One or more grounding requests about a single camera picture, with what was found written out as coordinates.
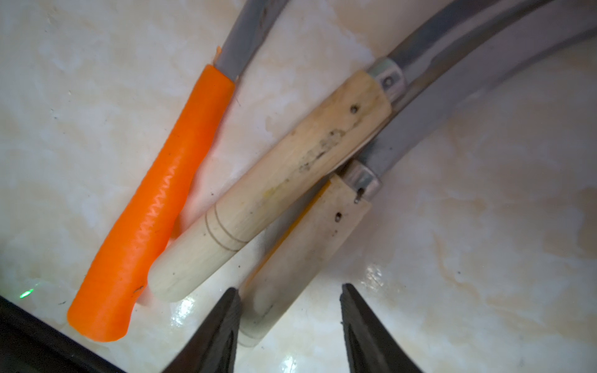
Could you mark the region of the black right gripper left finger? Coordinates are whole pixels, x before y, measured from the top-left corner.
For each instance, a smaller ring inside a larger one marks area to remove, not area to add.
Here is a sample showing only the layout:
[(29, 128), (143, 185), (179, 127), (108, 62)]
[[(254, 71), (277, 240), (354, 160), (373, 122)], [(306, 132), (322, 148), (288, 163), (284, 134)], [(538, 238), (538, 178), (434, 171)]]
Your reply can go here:
[(242, 305), (228, 288), (165, 372), (233, 372)]

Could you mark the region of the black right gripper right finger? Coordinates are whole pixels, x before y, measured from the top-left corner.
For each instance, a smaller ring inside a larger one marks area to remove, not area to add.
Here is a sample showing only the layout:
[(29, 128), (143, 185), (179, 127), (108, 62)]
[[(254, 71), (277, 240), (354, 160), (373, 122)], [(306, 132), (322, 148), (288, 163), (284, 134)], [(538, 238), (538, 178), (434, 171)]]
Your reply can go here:
[(340, 304), (351, 372), (421, 373), (352, 284), (342, 285)]

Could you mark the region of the orange handle sickle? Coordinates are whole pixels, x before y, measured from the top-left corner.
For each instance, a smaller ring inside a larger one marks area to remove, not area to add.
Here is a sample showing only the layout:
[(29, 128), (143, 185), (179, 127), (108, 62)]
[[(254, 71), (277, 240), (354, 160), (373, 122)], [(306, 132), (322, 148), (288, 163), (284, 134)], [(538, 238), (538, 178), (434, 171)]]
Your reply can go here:
[(194, 84), (160, 153), (96, 254), (67, 312), (68, 324), (96, 342), (127, 334), (149, 269), (168, 244), (194, 175), (208, 154), (236, 83), (286, 7), (248, 1), (214, 62)]

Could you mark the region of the wooden handle sickle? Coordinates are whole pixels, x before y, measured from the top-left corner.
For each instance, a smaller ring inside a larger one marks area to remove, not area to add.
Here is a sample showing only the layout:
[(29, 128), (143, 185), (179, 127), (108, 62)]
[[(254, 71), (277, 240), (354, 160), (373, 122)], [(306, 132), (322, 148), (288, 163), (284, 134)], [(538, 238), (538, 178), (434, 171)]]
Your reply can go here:
[(355, 230), (382, 176), (481, 89), (596, 30), (594, 1), (453, 1), (384, 62), (399, 69), (393, 112), (242, 283), (238, 341), (257, 346)]
[(354, 73), (196, 219), (152, 265), (155, 297), (178, 302), (445, 71), (538, 1), (454, 1)]

